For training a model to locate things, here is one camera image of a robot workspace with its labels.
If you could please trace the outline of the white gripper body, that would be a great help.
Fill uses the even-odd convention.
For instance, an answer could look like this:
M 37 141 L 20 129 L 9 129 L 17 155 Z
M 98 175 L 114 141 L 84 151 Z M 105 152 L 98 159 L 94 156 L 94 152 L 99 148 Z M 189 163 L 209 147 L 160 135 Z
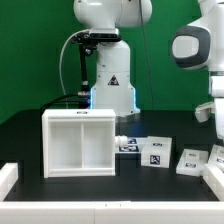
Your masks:
M 224 98 L 216 98 L 214 103 L 217 137 L 224 139 Z

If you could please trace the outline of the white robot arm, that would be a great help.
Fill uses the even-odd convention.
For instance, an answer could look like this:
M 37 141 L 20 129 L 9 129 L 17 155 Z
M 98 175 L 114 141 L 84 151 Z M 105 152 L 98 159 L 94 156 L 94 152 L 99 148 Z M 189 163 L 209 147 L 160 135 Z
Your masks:
M 212 102 L 195 110 L 198 121 L 215 115 L 217 137 L 224 140 L 224 0 L 197 0 L 201 17 L 178 29 L 171 55 L 182 69 L 209 71 Z M 74 0 L 74 14 L 86 29 L 78 35 L 80 61 L 96 52 L 96 83 L 90 88 L 92 109 L 112 109 L 120 117 L 139 112 L 130 83 L 130 48 L 121 39 L 121 27 L 147 23 L 150 0 Z

